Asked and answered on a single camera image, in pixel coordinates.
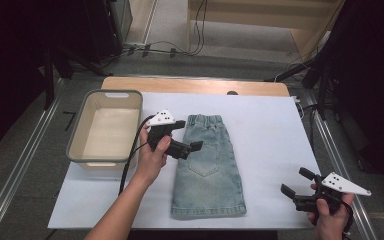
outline back pocket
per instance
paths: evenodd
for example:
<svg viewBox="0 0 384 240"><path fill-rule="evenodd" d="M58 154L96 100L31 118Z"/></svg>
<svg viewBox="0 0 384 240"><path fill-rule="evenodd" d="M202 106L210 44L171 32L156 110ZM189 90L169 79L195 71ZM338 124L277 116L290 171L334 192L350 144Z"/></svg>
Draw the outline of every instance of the back pocket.
<svg viewBox="0 0 384 240"><path fill-rule="evenodd" d="M218 172L218 147L218 144L205 144L204 142L201 150L191 153L186 160L189 170L202 177Z"/></svg>

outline metal rail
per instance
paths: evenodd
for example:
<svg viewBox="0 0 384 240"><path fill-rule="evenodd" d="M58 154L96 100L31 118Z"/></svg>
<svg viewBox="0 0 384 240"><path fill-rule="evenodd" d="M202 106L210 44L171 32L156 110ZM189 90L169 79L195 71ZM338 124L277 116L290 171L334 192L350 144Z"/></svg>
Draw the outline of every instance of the metal rail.
<svg viewBox="0 0 384 240"><path fill-rule="evenodd" d="M11 201L14 198L18 187L20 186L20 183L23 180L25 173L27 172L27 169L36 152L36 149L39 146L40 141L42 140L42 137L46 132L46 129L48 128L48 125L55 113L56 108L58 107L58 104L60 101L60 95L61 95L58 93L61 93L65 89L65 86L66 86L65 81L66 80L62 78L59 79L56 86L57 94L54 102L51 104L48 110L42 113L38 124L36 125L32 135L30 136L29 141L24 147L24 150L21 153L21 156L19 157L17 163L15 164L14 169L12 170L4 187L0 192L0 223L9 205L11 204Z"/></svg>
<svg viewBox="0 0 384 240"><path fill-rule="evenodd" d="M310 105L317 103L314 95L308 90L305 92L303 97L308 101L308 104ZM342 156L339 153L339 150L336 147L336 144L330 133L329 126L325 121L322 120L319 114L316 114L315 120L317 128L320 131L321 137L328 152L328 155L332 161L332 165L335 169L335 172L341 175L342 177L352 181L345 167L344 161L342 160ZM364 209L363 203L358 195L355 196L352 207L354 211L354 221L357 224L361 237L364 240L377 240L378 237L372 227L368 214Z"/></svg>

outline waistband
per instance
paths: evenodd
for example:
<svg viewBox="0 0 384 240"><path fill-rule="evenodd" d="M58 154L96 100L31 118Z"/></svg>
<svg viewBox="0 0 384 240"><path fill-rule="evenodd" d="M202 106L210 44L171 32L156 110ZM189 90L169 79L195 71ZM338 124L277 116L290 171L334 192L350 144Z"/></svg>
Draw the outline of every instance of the waistband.
<svg viewBox="0 0 384 240"><path fill-rule="evenodd" d="M224 127L223 119L219 115L205 116L205 115L189 115L188 126L202 125L204 127Z"/></svg>

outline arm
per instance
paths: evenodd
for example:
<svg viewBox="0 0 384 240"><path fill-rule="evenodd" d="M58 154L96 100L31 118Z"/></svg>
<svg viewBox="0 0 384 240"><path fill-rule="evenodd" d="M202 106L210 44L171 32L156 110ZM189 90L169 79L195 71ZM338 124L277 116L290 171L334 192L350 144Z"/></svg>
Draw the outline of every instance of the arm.
<svg viewBox="0 0 384 240"><path fill-rule="evenodd" d="M147 141L147 128L142 128L140 132L141 145ZM139 163L132 180L101 220L89 232L86 239L127 239L146 190L166 164L167 155L164 152L169 145L170 137L165 136L158 143L154 152L152 152L148 144L140 149Z"/></svg>
<svg viewBox="0 0 384 240"><path fill-rule="evenodd" d="M342 200L351 206L354 194L344 194ZM330 215L327 202L324 199L317 199L317 209L319 211L319 219L314 229L316 240L342 240L342 231L348 216L344 205L341 205L335 214ZM307 216L310 222L313 223L315 214L308 213Z"/></svg>

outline wrist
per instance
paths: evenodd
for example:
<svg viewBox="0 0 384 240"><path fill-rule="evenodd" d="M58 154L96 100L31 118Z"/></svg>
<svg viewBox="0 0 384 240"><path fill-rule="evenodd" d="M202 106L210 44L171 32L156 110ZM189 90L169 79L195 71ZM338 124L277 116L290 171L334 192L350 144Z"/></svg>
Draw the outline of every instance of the wrist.
<svg viewBox="0 0 384 240"><path fill-rule="evenodd" d="M130 180L130 182L129 182L129 186L130 185L134 188L143 189L146 191L148 189L148 187L151 185L151 183L149 183L149 181L147 181L143 178L140 178L140 177L134 175L132 180Z"/></svg>
<svg viewBox="0 0 384 240"><path fill-rule="evenodd" d="M342 240L342 232L338 235L336 232L318 234L316 232L316 240Z"/></svg>

